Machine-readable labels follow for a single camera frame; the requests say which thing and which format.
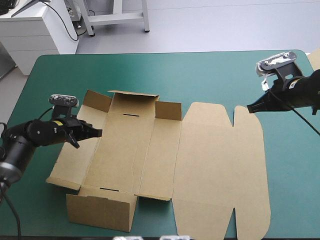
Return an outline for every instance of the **cardboard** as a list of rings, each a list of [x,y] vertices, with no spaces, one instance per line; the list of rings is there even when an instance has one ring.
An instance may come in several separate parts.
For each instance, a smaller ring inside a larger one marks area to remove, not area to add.
[[[320,69],[320,48],[308,55],[313,70]]]
[[[177,154],[174,216],[179,235],[222,240],[233,209],[237,238],[260,240],[270,224],[262,127],[237,106],[194,102],[183,119]]]
[[[181,103],[154,94],[88,90],[78,118],[103,129],[101,138],[65,144],[48,183],[68,194],[71,222],[129,232],[137,196],[170,200],[181,129]]]
[[[88,90],[78,113],[102,137],[65,144],[47,179],[79,190],[66,196],[71,222],[129,232],[138,196],[172,198],[179,234],[223,239],[235,208],[239,239],[264,236],[270,206],[254,114],[237,107],[232,127],[223,106],[193,103],[182,121],[181,103],[110,92]]]

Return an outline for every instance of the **table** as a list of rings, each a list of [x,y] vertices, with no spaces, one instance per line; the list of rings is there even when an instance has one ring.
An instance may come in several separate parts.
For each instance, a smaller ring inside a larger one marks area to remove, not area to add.
[[[42,2],[11,17],[28,0],[19,0],[18,5],[7,14],[0,15],[0,42],[24,75],[29,75],[37,58],[50,54],[75,54],[79,41],[73,41],[58,15]],[[62,0],[49,3],[62,17],[71,36],[77,37]]]
[[[182,102],[183,114],[195,101],[218,103],[226,107],[232,118],[236,105],[251,104],[264,93],[262,79],[255,72],[256,62],[280,52],[41,56],[9,125],[37,118],[50,107],[51,94],[77,96],[81,103],[87,89],[104,94],[108,90],[159,94],[161,101]],[[310,75],[313,70],[306,55],[299,50],[295,52],[297,64],[306,76]],[[299,111],[320,128],[319,116],[312,116],[311,108]],[[264,131],[271,206],[266,238],[319,238],[319,137],[293,112],[256,115]],[[62,144],[38,148],[22,180],[8,191],[20,214],[24,235],[157,237],[176,234],[172,203],[147,198],[138,201],[131,233],[69,223],[66,193],[73,192],[45,183],[61,147]],[[15,235],[16,222],[6,204],[0,207],[0,216],[0,235]],[[236,236],[234,216],[226,236]]]

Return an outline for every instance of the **cabinet drawer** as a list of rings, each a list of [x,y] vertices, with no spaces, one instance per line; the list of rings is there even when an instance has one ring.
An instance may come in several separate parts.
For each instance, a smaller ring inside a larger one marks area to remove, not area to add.
[[[38,51],[9,51],[10,56],[15,61],[24,75],[29,75],[38,57],[42,55],[59,54],[58,50],[38,50]]]
[[[43,20],[1,21],[0,37],[50,35]]]
[[[51,36],[0,36],[7,51],[56,50]]]

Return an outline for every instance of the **white table leg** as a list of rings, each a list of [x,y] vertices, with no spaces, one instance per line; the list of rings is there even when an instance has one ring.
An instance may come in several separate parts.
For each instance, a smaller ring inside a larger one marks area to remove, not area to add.
[[[86,0],[77,0],[79,8],[80,8],[80,12],[82,14],[83,20],[84,20],[84,24],[86,26],[86,30],[88,31],[88,34],[90,36],[94,36],[95,33],[91,27],[91,23],[89,21],[88,16],[90,16],[89,11],[88,11],[88,7],[87,7],[87,3]]]
[[[150,32],[150,27],[149,27],[147,0],[142,0],[142,12],[143,12],[143,21],[144,21],[144,31],[148,33]]]

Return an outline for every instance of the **box slot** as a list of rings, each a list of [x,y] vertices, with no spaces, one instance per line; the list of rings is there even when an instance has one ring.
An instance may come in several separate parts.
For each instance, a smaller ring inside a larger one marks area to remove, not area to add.
[[[124,113],[123,115],[125,115],[125,116],[133,116],[133,117],[139,117],[139,115],[134,115],[134,114],[127,114],[127,113]]]
[[[111,188],[105,188],[105,187],[100,187],[100,189],[102,189],[102,190],[114,191],[114,192],[119,192],[119,190],[111,189]]]

